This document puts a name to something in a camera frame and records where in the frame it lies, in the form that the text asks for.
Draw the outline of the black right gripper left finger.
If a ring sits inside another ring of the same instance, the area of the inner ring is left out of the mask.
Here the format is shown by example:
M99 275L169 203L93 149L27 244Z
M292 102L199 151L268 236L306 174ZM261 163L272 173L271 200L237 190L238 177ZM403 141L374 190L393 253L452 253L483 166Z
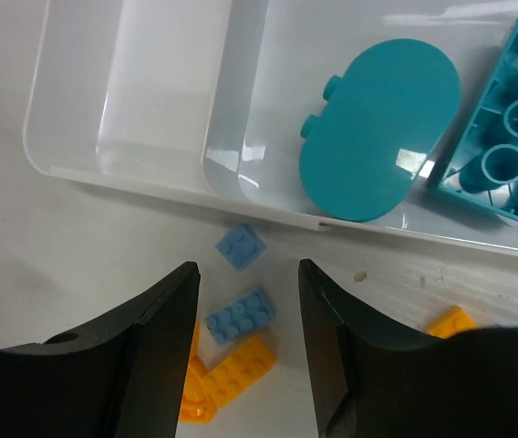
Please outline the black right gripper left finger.
M0 349L0 437L172 437L199 285L186 262L82 325Z

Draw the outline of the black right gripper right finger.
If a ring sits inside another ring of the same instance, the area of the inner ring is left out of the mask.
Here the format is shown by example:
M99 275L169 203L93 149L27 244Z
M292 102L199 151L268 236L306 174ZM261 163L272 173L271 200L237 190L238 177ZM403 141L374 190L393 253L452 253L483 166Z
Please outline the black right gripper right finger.
M298 287L322 437L518 437L518 328L440 339L304 259Z

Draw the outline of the teal rounded duplo block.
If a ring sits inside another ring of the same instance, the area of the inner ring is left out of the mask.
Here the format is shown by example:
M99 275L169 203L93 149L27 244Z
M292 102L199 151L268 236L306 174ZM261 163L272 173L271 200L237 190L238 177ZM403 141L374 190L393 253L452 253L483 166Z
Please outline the teal rounded duplo block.
M437 47L390 39L332 76L323 99L300 131L300 180L323 212L362 223L406 197L458 111L461 83Z

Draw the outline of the teal long duplo brick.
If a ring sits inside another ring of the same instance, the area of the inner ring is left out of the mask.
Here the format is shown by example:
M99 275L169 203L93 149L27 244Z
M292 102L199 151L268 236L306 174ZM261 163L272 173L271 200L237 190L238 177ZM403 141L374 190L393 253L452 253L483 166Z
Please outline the teal long duplo brick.
M518 223L518 18L488 73L431 192Z

